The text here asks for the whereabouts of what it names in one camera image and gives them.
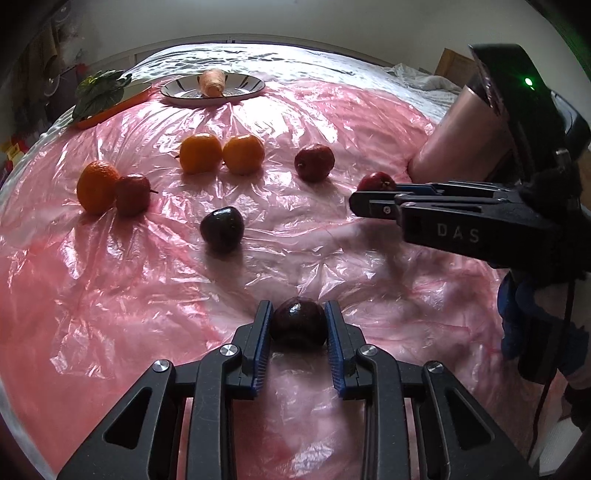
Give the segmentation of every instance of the orange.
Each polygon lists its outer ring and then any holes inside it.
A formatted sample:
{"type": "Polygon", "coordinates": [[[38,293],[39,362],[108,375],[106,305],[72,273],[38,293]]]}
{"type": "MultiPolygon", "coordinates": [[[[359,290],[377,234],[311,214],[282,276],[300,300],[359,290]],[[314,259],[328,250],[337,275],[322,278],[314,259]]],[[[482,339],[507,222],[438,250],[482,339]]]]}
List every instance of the orange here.
{"type": "Polygon", "coordinates": [[[236,175],[250,175],[261,168],[265,159],[262,140],[254,135],[233,137],[223,148],[223,160],[236,175]]]}
{"type": "Polygon", "coordinates": [[[82,171],[76,195],[82,208],[91,215],[102,215],[115,202],[115,182],[119,180],[117,169],[107,162],[96,160],[82,171]]]}
{"type": "Polygon", "coordinates": [[[217,170],[222,163],[222,144],[215,135],[197,134],[181,143],[179,161],[188,174],[217,170]]]}

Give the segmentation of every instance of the wrinkled plastic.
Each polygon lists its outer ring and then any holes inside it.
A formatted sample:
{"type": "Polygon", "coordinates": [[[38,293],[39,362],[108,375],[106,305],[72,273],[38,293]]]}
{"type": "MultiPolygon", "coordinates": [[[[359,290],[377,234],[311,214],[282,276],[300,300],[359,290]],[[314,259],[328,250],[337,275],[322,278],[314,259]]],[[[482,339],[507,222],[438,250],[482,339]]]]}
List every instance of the wrinkled plastic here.
{"type": "MultiPolygon", "coordinates": [[[[331,83],[271,82],[219,108],[167,106],[155,94],[96,128],[68,130],[22,172],[0,212],[0,377],[12,407],[58,471],[158,358],[183,364],[228,341],[262,299],[338,300],[347,322],[397,359],[443,361],[523,450],[535,393],[505,364],[486,264],[401,241],[394,222],[359,219],[347,199],[367,172],[409,181],[432,124],[388,93],[331,83]],[[185,176],[180,142],[253,133],[264,170],[185,176]],[[293,159],[330,145],[329,181],[307,185],[293,159]],[[92,160],[146,175],[150,211],[85,215],[76,182],[92,160]],[[199,221],[234,205],[240,251],[209,255],[199,221]]],[[[341,402],[325,352],[274,352],[255,402],[235,405],[241,479],[359,478],[363,417],[341,402]]]]}

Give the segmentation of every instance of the red apple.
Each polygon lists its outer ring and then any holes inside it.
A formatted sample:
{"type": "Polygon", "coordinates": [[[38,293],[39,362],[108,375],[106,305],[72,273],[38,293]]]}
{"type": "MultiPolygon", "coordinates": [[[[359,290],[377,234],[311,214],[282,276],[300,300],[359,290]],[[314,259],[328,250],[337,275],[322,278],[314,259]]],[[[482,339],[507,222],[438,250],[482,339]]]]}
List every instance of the red apple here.
{"type": "Polygon", "coordinates": [[[361,179],[357,190],[362,192],[393,192],[396,190],[396,182],[383,171],[377,171],[366,175],[361,179]]]}
{"type": "Polygon", "coordinates": [[[317,183],[329,176],[335,166],[335,155],[326,145],[311,145],[298,152],[294,165],[302,180],[317,183]]]}
{"type": "Polygon", "coordinates": [[[143,175],[132,173],[115,183],[115,207],[120,215],[131,217],[145,212],[150,205],[150,181],[143,175]]]}

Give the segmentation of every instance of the blue cloth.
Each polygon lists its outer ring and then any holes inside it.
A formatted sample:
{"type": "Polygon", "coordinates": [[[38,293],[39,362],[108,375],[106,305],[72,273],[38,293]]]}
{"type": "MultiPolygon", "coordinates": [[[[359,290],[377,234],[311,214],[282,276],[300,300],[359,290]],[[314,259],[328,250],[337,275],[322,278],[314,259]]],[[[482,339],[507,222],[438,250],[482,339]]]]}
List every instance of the blue cloth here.
{"type": "MultiPolygon", "coordinates": [[[[563,319],[548,314],[535,303],[535,290],[531,279],[517,285],[510,273],[501,282],[496,305],[503,319],[505,336],[501,340],[501,351],[506,359],[514,359],[524,350],[527,319],[562,324],[563,319]]],[[[584,365],[589,347],[589,333],[582,327],[578,329],[571,323],[567,335],[564,353],[558,360],[558,369],[565,376],[584,365]]]]}

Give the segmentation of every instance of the green leafy vegetable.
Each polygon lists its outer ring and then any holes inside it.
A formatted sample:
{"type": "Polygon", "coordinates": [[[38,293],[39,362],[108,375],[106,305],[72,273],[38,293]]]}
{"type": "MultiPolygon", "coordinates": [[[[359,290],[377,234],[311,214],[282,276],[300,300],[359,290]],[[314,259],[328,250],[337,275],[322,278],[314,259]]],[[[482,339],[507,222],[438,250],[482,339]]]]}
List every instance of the green leafy vegetable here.
{"type": "Polygon", "coordinates": [[[82,80],[76,89],[77,103],[72,121],[79,122],[119,103],[125,87],[131,82],[131,74],[121,77],[122,73],[123,70],[97,72],[82,80]]]}

